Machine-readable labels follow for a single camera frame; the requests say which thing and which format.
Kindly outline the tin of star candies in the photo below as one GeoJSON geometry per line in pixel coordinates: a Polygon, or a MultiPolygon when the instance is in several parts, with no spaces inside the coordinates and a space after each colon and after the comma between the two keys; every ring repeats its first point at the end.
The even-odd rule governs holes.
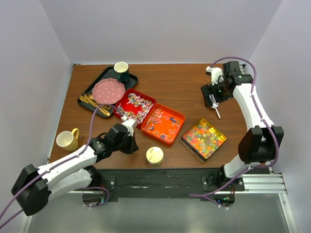
{"type": "Polygon", "coordinates": [[[227,140],[215,126],[205,118],[200,118],[181,137],[181,141],[201,161],[208,160],[227,140]]]}

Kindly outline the black serving tray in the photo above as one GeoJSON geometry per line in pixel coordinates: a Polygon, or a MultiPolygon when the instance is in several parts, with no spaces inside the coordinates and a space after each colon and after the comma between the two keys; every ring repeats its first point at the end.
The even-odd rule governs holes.
{"type": "Polygon", "coordinates": [[[123,97],[125,91],[134,88],[138,82],[138,78],[133,74],[129,74],[129,80],[125,83],[120,83],[117,80],[117,76],[118,74],[112,66],[106,68],[79,96],[77,100],[78,104],[93,112],[96,107],[80,99],[80,97],[84,97],[85,95],[90,98],[89,95],[91,94],[97,103],[101,104],[106,100],[108,104],[115,106],[115,104],[123,97]]]}

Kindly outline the gold jar lid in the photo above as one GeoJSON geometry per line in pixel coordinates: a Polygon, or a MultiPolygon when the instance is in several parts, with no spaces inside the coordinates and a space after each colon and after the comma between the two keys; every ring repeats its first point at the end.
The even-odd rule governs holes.
{"type": "Polygon", "coordinates": [[[160,157],[160,156],[164,156],[163,150],[159,147],[151,147],[147,150],[146,152],[146,158],[147,157],[160,157]]]}

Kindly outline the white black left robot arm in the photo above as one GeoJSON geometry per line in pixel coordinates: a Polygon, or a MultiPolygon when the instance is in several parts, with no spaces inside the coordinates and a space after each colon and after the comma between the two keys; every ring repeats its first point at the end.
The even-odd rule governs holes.
{"type": "Polygon", "coordinates": [[[137,151],[136,126],[135,120],[126,120],[62,159],[38,168],[24,167],[11,190],[24,214],[32,216],[48,202],[75,189],[98,189],[101,177],[93,165],[115,151],[125,154],[137,151]]]}

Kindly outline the clear glass jar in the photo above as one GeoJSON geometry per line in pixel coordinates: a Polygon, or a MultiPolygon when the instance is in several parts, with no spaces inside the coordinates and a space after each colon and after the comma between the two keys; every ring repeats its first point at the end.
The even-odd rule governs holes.
{"type": "Polygon", "coordinates": [[[157,166],[159,164],[161,164],[161,162],[163,161],[164,157],[163,156],[160,156],[160,157],[147,157],[147,162],[153,166],[157,166]]]}

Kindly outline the gold cutlery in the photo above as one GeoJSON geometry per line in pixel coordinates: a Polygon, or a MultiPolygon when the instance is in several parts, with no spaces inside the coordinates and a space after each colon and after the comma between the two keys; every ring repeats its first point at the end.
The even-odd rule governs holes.
{"type": "MultiPolygon", "coordinates": [[[[83,94],[82,96],[79,97],[79,99],[82,102],[85,102],[87,104],[92,105],[93,107],[97,108],[99,106],[99,104],[92,98],[90,98],[89,96],[83,94]]],[[[109,117],[111,116],[111,114],[108,112],[108,110],[106,110],[104,107],[100,107],[99,108],[100,113],[102,113],[103,115],[109,117]]]]}

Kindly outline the yellow mug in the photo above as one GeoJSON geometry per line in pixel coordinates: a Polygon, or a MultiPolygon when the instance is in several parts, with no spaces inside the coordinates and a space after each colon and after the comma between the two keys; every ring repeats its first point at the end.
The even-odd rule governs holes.
{"type": "Polygon", "coordinates": [[[78,128],[74,128],[72,131],[63,131],[56,137],[56,144],[66,151],[76,151],[78,149],[79,133],[78,128]]]}

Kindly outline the silver metal scoop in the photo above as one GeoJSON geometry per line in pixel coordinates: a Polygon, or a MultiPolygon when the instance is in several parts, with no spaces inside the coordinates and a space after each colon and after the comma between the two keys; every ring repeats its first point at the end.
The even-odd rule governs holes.
{"type": "Polygon", "coordinates": [[[211,94],[209,97],[210,97],[211,102],[212,102],[212,107],[211,107],[211,108],[213,108],[213,109],[216,111],[216,114],[217,114],[218,119],[221,119],[221,115],[220,115],[220,113],[219,113],[219,111],[218,111],[218,105],[219,105],[219,103],[216,101],[216,99],[215,99],[215,97],[214,97],[213,94],[211,94]]]}

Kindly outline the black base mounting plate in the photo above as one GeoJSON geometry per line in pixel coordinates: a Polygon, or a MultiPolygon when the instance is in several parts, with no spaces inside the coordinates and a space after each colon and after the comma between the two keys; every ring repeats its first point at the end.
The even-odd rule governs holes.
{"type": "Polygon", "coordinates": [[[100,169],[96,183],[82,190],[85,205],[98,206],[120,198],[188,199],[190,193],[206,195],[219,204],[232,204],[234,193],[243,191],[242,178],[231,181],[221,168],[100,169]]]}

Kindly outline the dark green mug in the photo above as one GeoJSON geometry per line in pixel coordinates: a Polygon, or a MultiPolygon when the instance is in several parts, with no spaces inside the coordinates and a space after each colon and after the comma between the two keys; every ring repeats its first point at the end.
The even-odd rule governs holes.
{"type": "Polygon", "coordinates": [[[126,83],[129,81],[129,65],[126,62],[117,62],[114,65],[114,71],[119,82],[126,83]]]}

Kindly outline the pink polka dot plate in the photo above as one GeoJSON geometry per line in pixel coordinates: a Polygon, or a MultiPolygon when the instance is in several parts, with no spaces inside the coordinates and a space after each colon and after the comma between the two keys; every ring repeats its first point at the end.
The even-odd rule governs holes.
{"type": "Polygon", "coordinates": [[[99,104],[115,104],[123,97],[124,93],[124,84],[113,78],[99,81],[92,89],[92,96],[99,104]]]}

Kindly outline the orange box of candies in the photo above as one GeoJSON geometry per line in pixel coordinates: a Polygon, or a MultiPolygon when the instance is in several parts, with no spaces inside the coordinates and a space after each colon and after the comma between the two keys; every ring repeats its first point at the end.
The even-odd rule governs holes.
{"type": "Polygon", "coordinates": [[[142,123],[141,130],[145,136],[171,147],[185,119],[182,113],[156,103],[142,123]]]}

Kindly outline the red box of swirl candies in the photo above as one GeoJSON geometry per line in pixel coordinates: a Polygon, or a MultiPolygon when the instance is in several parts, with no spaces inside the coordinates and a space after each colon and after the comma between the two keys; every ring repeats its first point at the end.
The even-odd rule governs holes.
{"type": "Polygon", "coordinates": [[[140,129],[155,104],[154,98],[130,88],[115,105],[113,113],[118,119],[135,119],[140,129]]]}

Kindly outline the aluminium frame rail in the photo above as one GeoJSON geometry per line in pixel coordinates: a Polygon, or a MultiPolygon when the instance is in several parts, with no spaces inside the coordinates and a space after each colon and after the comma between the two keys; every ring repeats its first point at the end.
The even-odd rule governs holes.
{"type": "Polygon", "coordinates": [[[187,188],[192,192],[198,188],[203,192],[221,191],[251,191],[254,193],[277,193],[285,191],[285,184],[280,175],[272,174],[246,174],[234,180],[225,188],[221,189],[227,181],[216,184],[216,175],[207,174],[95,174],[91,175],[86,170],[76,172],[62,179],[57,183],[48,183],[48,189],[52,195],[62,195],[73,190],[95,189],[102,185],[108,191],[115,191],[117,188],[127,189],[181,189],[187,188]]]}

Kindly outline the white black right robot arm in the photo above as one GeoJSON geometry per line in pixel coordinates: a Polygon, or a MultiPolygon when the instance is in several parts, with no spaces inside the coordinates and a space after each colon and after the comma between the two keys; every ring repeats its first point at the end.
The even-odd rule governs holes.
{"type": "Polygon", "coordinates": [[[227,191],[238,178],[254,168],[272,167],[278,160],[279,147],[284,130],[276,126],[266,114],[257,95],[254,74],[247,74],[240,65],[241,59],[229,58],[222,68],[207,66],[209,84],[201,87],[205,106],[216,109],[219,103],[235,99],[242,111],[247,132],[238,145],[238,154],[229,163],[221,166],[214,185],[227,191]]]}

